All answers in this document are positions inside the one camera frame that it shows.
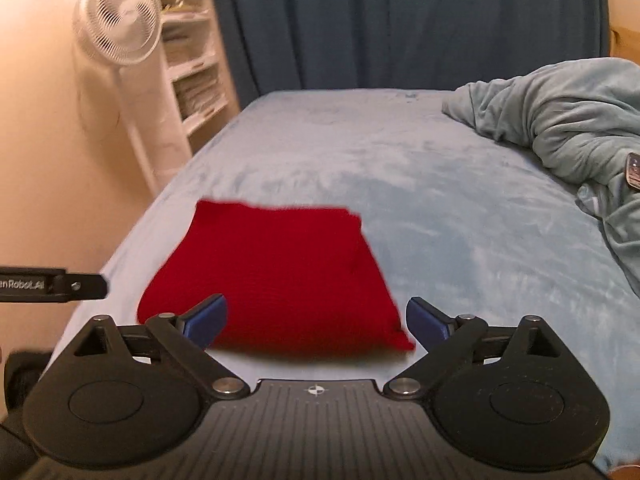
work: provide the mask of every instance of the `red cloth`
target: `red cloth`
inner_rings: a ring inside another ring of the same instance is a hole
[[[182,314],[214,293],[228,303],[215,346],[287,356],[412,350],[360,231],[341,208],[201,200],[138,306],[139,322]]]

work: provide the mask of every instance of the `crumpled blanket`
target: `crumpled blanket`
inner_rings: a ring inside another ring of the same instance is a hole
[[[530,148],[577,184],[578,204],[604,235],[640,296],[640,191],[625,179],[640,153],[640,66],[613,57],[564,61],[509,80],[468,83],[442,111],[478,134]]]

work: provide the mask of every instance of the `blue curtain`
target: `blue curtain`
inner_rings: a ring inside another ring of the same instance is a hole
[[[284,89],[454,89],[609,52],[607,0],[215,0],[241,104]]]

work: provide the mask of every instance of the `silver screw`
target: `silver screw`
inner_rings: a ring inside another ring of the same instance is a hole
[[[235,395],[244,388],[244,383],[237,377],[222,377],[214,381],[211,386],[219,394]]]
[[[389,389],[397,395],[409,396],[420,390],[420,383],[411,377],[400,377],[389,383]]]

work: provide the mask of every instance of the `light blue bed sheet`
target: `light blue bed sheet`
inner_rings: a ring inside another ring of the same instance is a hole
[[[443,92],[276,92],[252,103],[162,192],[104,267],[110,296],[75,311],[56,355],[95,314],[135,323],[146,285],[201,197],[358,212],[396,303],[422,296],[490,324],[545,317],[611,406],[597,463],[640,454],[640,300],[580,211],[575,189],[527,152],[483,139],[441,112]],[[330,344],[331,335],[327,334]],[[260,378],[373,378],[424,355],[293,364],[212,351]]]

